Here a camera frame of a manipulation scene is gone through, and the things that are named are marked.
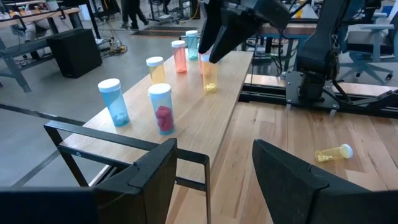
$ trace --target gray floor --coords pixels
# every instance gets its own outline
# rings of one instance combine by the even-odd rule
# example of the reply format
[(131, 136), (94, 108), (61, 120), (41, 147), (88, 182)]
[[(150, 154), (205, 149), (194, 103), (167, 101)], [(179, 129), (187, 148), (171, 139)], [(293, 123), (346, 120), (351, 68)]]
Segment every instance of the gray floor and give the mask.
[[(56, 23), (60, 30), (67, 30), (67, 26), (71, 26), (68, 22), (67, 26), (58, 20)], [(118, 29), (119, 23), (115, 21), (111, 24), (114, 29)], [(201, 21), (190, 21), (183, 26), (199, 27), (200, 24)], [(90, 28), (91, 24), (84, 22), (84, 26)], [(107, 31), (110, 29), (108, 25), (102, 25), (100, 29), (104, 29), (101, 31), (103, 37), (111, 36)], [(0, 82), (4, 85), (0, 88), (0, 102), (88, 121), (104, 108), (97, 88), (101, 80), (118, 78), (123, 91), (126, 91), (147, 75), (146, 58), (168, 58), (172, 55), (172, 39), (130, 38), (130, 32), (123, 30), (116, 33), (128, 47), (124, 55), (104, 59), (102, 66), (78, 79), (64, 78), (54, 60), (30, 68), (24, 71), (24, 76), (32, 89), (31, 93), (24, 93), (13, 79), (0, 77)], [(0, 36), (6, 45), (18, 44), (18, 39), (10, 34), (9, 29), (0, 29)], [(346, 61), (349, 61), (347, 55), (341, 56), (341, 62)], [(396, 63), (383, 66), (398, 71)], [(268, 72), (275, 74), (275, 67), (271, 65)], [(366, 75), (346, 81), (378, 84)], [(398, 78), (394, 77), (387, 85), (398, 86)], [(0, 110), (0, 186), (16, 184), (37, 164), (55, 152), (54, 145), (43, 129), (46, 122), (44, 119)], [(102, 164), (80, 158), (77, 158), (77, 162), (87, 180), (91, 180), (103, 167)], [(25, 185), (77, 186), (77, 182), (62, 158), (58, 156)]]

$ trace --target black box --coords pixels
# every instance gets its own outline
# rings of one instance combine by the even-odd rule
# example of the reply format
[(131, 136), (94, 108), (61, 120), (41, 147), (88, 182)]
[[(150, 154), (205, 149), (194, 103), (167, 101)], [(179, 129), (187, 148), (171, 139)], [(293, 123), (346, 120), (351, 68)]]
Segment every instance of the black box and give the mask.
[(102, 64), (91, 29), (70, 30), (47, 39), (65, 77), (78, 78)]

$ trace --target floor mat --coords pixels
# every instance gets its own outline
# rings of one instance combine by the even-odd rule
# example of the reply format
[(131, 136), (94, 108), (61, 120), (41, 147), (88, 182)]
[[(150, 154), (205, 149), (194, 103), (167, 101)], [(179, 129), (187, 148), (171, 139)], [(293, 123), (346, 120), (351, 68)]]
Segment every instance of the floor mat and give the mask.
[(144, 30), (137, 31), (130, 35), (130, 37), (143, 38), (171, 38), (177, 39), (185, 35), (185, 31), (197, 30), (196, 27), (166, 27), (166, 26), (152, 26)]

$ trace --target white cap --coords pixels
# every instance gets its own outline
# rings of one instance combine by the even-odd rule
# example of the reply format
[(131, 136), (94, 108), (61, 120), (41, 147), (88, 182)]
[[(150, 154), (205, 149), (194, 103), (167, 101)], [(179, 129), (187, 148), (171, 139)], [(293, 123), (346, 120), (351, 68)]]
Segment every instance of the white cap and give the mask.
[(200, 60), (202, 62), (209, 62), (209, 59), (210, 59), (210, 54), (203, 54), (200, 56)]
[(151, 85), (148, 89), (148, 95), (151, 98), (163, 98), (172, 93), (172, 87), (167, 83)]
[(162, 57), (151, 57), (147, 59), (147, 65), (149, 67), (156, 67), (159, 65), (163, 64), (163, 58)]
[(185, 47), (185, 41), (183, 40), (175, 40), (172, 42), (172, 47)]
[(98, 84), (98, 89), (102, 93), (110, 93), (112, 91), (120, 89), (120, 87), (120, 80), (118, 80), (117, 78), (110, 78)]
[(198, 31), (197, 30), (188, 30), (185, 32), (185, 35), (187, 37), (197, 37), (198, 36)]
[(351, 148), (351, 146), (342, 144), (340, 147), (340, 153), (344, 158), (349, 159), (354, 155), (353, 148)]

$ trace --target chair backrest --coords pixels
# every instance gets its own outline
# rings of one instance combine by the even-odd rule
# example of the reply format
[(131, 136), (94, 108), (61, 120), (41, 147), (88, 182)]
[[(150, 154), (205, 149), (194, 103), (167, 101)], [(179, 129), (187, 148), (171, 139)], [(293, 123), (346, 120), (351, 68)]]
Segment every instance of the chair backrest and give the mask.
[(387, 37), (388, 37), (388, 39), (390, 40), (390, 43), (391, 43), (392, 45), (394, 45), (394, 38), (395, 38), (396, 33), (397, 33), (397, 31), (398, 31), (398, 13), (396, 13), (396, 14), (394, 15), (394, 17), (391, 19), (390, 24), (394, 25), (394, 29), (388, 30), (388, 35), (387, 35)]

